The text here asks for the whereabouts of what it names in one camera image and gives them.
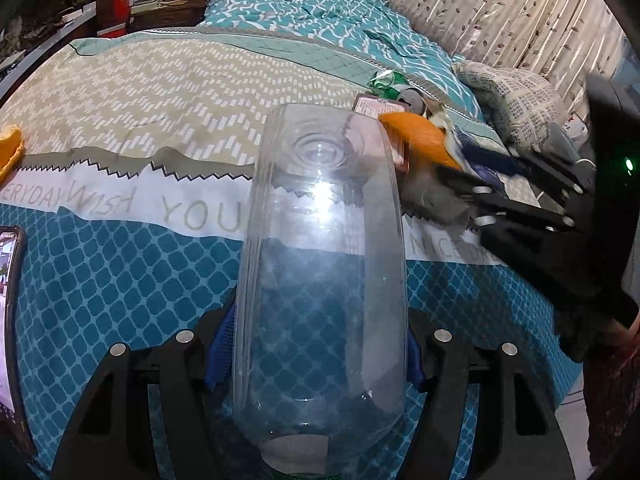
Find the red brown cardboard box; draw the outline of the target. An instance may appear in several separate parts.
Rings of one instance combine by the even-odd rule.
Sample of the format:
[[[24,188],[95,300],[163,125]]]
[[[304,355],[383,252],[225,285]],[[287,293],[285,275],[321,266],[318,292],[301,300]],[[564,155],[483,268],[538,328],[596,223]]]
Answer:
[[[405,103],[379,98],[373,94],[358,93],[354,104],[352,104],[352,110],[378,119],[381,115],[387,113],[408,112],[409,107]],[[392,150],[395,168],[397,171],[406,174],[409,171],[408,145],[397,132],[389,132],[387,135],[390,139],[390,149]]]

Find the crushed green soda can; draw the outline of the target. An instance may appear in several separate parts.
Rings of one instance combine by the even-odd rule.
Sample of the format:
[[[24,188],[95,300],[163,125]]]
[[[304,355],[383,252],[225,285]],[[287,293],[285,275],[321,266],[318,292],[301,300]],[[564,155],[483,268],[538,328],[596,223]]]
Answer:
[[[379,70],[368,82],[368,88],[380,98],[405,104],[411,113],[423,115],[426,104],[423,93],[394,70]]]

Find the clear plastic bottle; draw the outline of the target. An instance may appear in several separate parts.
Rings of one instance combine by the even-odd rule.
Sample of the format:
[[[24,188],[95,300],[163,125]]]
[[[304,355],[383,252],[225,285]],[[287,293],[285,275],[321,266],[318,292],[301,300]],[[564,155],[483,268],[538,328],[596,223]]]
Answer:
[[[266,465],[344,474],[405,409],[406,258],[381,123],[285,104],[265,124],[236,290],[232,411]]]

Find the beige checked pillow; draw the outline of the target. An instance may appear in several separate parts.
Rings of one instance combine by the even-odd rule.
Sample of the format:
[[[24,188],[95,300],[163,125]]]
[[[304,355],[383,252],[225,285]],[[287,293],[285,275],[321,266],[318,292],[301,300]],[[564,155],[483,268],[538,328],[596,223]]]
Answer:
[[[517,68],[495,68],[461,61],[454,73],[469,87],[502,142],[529,150],[546,142],[551,124],[562,126],[570,117],[559,93],[543,76]]]

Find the smartphone with dark case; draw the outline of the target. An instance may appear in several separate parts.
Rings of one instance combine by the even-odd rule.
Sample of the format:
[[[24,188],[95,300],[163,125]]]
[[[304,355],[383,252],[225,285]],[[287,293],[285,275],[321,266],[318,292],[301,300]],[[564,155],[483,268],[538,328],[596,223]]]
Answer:
[[[19,226],[1,228],[1,421],[28,456],[37,450],[29,430],[18,374],[16,315],[26,234]]]

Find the beige leaf pattern curtain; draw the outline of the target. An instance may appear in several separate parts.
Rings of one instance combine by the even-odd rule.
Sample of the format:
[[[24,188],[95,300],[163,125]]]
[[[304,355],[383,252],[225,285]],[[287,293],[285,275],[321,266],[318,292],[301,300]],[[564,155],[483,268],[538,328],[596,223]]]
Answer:
[[[612,76],[625,34],[604,0],[387,0],[448,53],[546,78],[586,116],[585,76]]]

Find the patterned bed sheet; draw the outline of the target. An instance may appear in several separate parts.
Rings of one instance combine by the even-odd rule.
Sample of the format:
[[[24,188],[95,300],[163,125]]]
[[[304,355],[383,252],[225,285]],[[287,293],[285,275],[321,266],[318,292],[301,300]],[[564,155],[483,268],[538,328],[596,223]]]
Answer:
[[[226,299],[268,114],[286,103],[347,110],[386,68],[496,140],[436,47],[403,58],[257,30],[78,39],[2,105],[26,145],[1,188],[1,221],[26,235],[17,362],[41,467],[111,344],[160,344]]]

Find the teal white patterned quilt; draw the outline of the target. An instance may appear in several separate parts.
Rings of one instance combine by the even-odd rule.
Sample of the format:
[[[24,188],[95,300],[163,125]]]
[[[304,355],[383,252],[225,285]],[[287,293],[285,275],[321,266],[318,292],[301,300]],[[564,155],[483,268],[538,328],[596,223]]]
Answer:
[[[431,93],[483,118],[473,92],[452,70],[451,56],[384,0],[207,0],[202,24],[325,42],[422,79]]]

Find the orange peel on bed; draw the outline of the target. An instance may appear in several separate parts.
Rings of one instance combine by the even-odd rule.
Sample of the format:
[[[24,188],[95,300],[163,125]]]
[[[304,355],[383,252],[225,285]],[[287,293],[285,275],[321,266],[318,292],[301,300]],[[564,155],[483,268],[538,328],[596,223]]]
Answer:
[[[0,183],[3,183],[25,153],[22,129],[7,125],[0,133]]]

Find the red gift box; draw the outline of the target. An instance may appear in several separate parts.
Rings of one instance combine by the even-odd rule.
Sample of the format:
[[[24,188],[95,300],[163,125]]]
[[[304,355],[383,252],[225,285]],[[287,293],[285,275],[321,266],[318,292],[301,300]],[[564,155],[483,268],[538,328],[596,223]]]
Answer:
[[[100,38],[124,36],[129,17],[129,0],[96,0],[96,22]]]

